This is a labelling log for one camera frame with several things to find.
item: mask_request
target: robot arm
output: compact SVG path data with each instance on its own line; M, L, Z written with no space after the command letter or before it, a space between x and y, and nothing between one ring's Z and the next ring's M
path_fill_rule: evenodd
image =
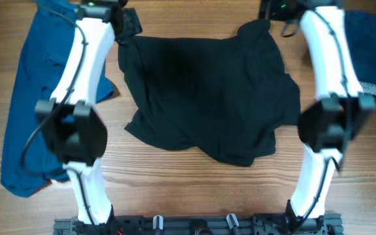
M70 176L78 201L78 220L85 225L99 226L108 224L114 218L114 212L105 193L101 172L106 129L94 111L95 96L104 60L123 28L118 25L124 22L124 14L120 10L111 14L112 9L117 10L117 1L94 2L95 5L84 1L78 8L80 17L76 23L86 35L88 44L74 91L56 117L60 121L49 122L42 131L49 149L57 154ZM343 11L335 6L305 10L300 17L315 71L317 103L301 115L298 124L304 143L304 162L298 186L287 204L284 234L320 230L334 163L341 162L347 141L354 138L375 109L372 97L362 94L353 70L343 21ZM81 53L82 35L76 29L65 72L51 101L37 104L40 121L50 115L67 94ZM61 121L68 115L74 116L74 123ZM73 132L65 134L62 131L65 128L72 128Z

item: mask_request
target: wood grain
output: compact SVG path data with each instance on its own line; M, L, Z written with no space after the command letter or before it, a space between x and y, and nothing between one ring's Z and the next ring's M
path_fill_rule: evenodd
M259 0L131 0L143 35L222 39L257 17ZM376 0L345 1L349 9L376 13ZM0 162L10 97L18 59L35 5L0 0ZM308 49L299 34L282 39L282 23L273 22L288 72L301 89L303 109L313 102L314 80ZM225 215L282 212L302 163L295 127L276 131L277 153L250 168L215 162L197 148L164 151L147 146L124 131L137 107L110 51L106 75L120 96L98 105L108 127L103 170L117 215ZM347 154L345 168L333 180L328 210L343 214L346 234L376 234L376 113ZM18 198L0 185L0 234L51 234L53 219L76 215L69 183L54 183L30 198Z

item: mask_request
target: blue cloth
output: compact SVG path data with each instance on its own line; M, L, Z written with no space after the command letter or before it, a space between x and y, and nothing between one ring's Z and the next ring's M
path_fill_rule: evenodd
M376 15L347 11L345 32L358 79L376 84Z
M75 5L67 0L44 0L40 3L75 19ZM34 113L37 100L48 100L59 83L73 38L74 27L69 22L44 9L37 10L18 63L1 163L1 184L17 196L31 196L48 183L47 178L27 174L21 168L20 155L30 134L39 124ZM102 101L113 94L114 87L103 71L97 100ZM48 151L41 133L30 146L26 163L36 172L61 168L56 156ZM48 177L68 180L66 174Z

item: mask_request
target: wire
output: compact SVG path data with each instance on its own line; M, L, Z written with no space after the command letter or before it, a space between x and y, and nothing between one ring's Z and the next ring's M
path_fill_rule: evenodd
M71 23L73 26L75 26L75 28L77 28L79 30L79 32L82 35L82 53L81 53L81 57L80 57L78 66L76 68L76 72L75 72L75 74L73 76L73 79L70 82L70 86L67 89L65 97L63 97L62 101L56 106L56 108L46 118L44 118L44 120L40 123L40 125L31 133L29 139L25 143L24 149L23 149L22 154L21 154L21 167L29 175L32 175L32 176L42 176L42 177L45 178L45 175L47 175L47 174L62 174L62 173L64 173L64 169L58 168L58 169L55 169L55 170L50 171L50 172L35 172L35 171L30 170L27 167L27 164L25 163L25 156L27 154L28 149L30 148L31 143L33 142L33 140L35 139L35 137L38 135L38 133L47 125L47 123L51 119L53 119L56 115L59 114L60 110L62 109L62 106L66 103L66 101L68 100L68 98L72 94L73 87L74 87L74 85L76 83L76 80L78 79L79 72L80 72L82 64L84 62L84 57L85 57L85 54L86 54L86 47L87 47L88 43L86 41L86 37L85 37L84 31L82 30L82 28L76 22L74 22L69 17L67 17L67 16L65 16L63 14L60 14L60 13L58 13L58 12L56 12L56 11L48 8L48 7L45 7L44 5L42 5L42 4L38 3L38 2L36 2L36 4L40 8L42 8L44 10L47 10L48 12L50 12L52 14L55 14L56 16L59 16L59 17L65 19L66 21L68 21L69 23Z
M330 26L329 22L323 16L321 16L317 11L315 11L315 10L311 10L311 11L314 12L315 15L318 16L320 18L320 20L328 28L329 34L333 37L334 42L336 44L337 52L339 54L339 62L340 62L341 75L342 75L341 85L343 86L343 88L344 88L344 90L346 92L346 95L347 95L347 107L345 108L346 109L346 114L345 114L346 115L345 134L343 136L343 141L342 141L342 153L343 153L343 156L342 156L342 160L341 161L343 161L344 158L345 158L345 154L344 154L345 153L345 148L346 148L349 140L351 139L351 135L352 135L351 96L349 94L349 89L347 87L348 86L348 79L347 79L346 74L345 74L345 60L343 58L343 52L342 52L342 49L341 49L341 46L340 46L340 43L339 43L339 39L337 38L336 32L334 31L334 29L332 28L332 26ZM334 163L334 165L336 167L336 170L338 172L340 172L340 170L341 170L340 164L336 161L336 159L334 157L330 157L327 160L325 160L325 162L324 162L324 169L323 169L323 172L322 172L321 182L319 184L319 188L317 189L314 201L310 205L309 209L306 211L305 215L301 218L301 221L294 228L291 229L290 234L294 234L294 232L296 232L304 224L304 222L310 216L311 212L314 210L314 207L316 206L317 202L319 201L320 196L321 196L321 191L323 189L324 181L326 180L326 175L327 175L327 170L328 170L328 165L330 163L330 160L333 161L333 163Z
M291 25L296 25L297 28L290 34L286 34L287 33L287 29L291 26ZM300 22L298 20L289 20L287 21L287 23L284 25L284 28L282 28L282 32L281 32L281 36L284 37L284 38L287 38L287 37L292 37L294 35L296 35L298 32L300 31Z

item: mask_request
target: black cloth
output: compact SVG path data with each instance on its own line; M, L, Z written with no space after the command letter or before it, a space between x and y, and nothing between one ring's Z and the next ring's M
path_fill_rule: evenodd
M300 92L269 28L257 20L223 40L121 41L119 67L139 108L125 129L158 148L198 146L234 165L273 154L274 130L297 122Z

